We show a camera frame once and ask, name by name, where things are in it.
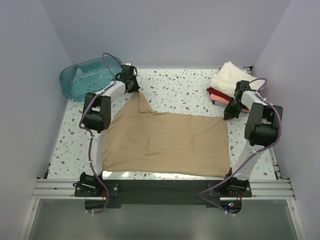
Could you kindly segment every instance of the gray floor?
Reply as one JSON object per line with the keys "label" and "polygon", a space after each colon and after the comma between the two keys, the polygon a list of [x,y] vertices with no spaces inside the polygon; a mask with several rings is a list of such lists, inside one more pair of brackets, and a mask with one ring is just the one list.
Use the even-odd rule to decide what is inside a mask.
{"label": "gray floor", "polygon": [[83,200],[43,200],[31,240],[296,240],[285,200],[247,200],[236,215],[217,208],[123,205],[91,216]]}

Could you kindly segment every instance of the white wall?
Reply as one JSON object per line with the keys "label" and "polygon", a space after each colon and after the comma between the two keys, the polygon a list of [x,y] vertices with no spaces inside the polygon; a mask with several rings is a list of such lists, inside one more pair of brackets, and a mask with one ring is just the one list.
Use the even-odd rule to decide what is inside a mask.
{"label": "white wall", "polygon": [[0,1],[0,239],[17,239],[65,110],[71,64],[39,0]]}
{"label": "white wall", "polygon": [[320,1],[292,0],[253,70],[283,106],[275,153],[290,177],[309,240],[320,239]]}
{"label": "white wall", "polygon": [[73,63],[252,66],[290,0],[41,0]]}

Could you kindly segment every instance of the white folded cloth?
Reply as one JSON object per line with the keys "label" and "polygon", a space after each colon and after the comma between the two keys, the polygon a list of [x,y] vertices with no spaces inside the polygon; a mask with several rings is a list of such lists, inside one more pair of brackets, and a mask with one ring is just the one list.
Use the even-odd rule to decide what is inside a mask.
{"label": "white folded cloth", "polygon": [[[218,74],[213,76],[210,87],[228,95],[229,97],[233,97],[237,82],[241,80],[250,82],[254,79],[256,79],[256,77],[249,75],[247,71],[240,69],[229,61],[222,66]],[[250,83],[250,87],[253,90],[257,90],[263,83],[263,80],[257,80]]]}

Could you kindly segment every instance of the speckled tabletop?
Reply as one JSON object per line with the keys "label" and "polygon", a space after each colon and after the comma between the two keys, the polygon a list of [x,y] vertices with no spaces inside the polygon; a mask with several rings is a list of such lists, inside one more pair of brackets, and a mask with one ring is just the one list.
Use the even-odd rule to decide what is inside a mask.
{"label": "speckled tabletop", "polygon": [[[200,116],[223,117],[224,108],[213,105],[206,91],[211,78],[218,70],[214,69],[139,69],[138,83],[150,106],[158,112],[192,114]],[[131,94],[124,94],[112,102],[112,116],[125,104]],[[88,162],[89,136],[78,127],[83,110],[83,102],[69,100],[63,122],[50,161],[48,179],[79,179],[82,172],[92,175]],[[238,119],[227,121],[229,135],[230,163],[233,166],[245,145],[244,130],[248,114],[241,113]],[[97,142],[100,135],[95,134],[92,159],[96,171],[101,170],[97,157]],[[252,180],[275,180],[273,154],[267,150],[261,155],[252,173]],[[153,172],[107,172],[108,179],[218,179],[183,174]]]}

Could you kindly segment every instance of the teal plastic bin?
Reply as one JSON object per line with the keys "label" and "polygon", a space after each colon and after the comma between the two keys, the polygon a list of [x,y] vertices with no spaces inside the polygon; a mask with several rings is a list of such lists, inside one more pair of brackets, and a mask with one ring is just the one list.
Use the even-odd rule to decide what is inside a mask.
{"label": "teal plastic bin", "polygon": [[[121,72],[121,66],[115,59],[106,56],[105,60],[114,75]],[[69,66],[60,74],[63,94],[77,102],[83,102],[87,93],[95,93],[104,89],[112,80],[113,77],[102,57]]]}

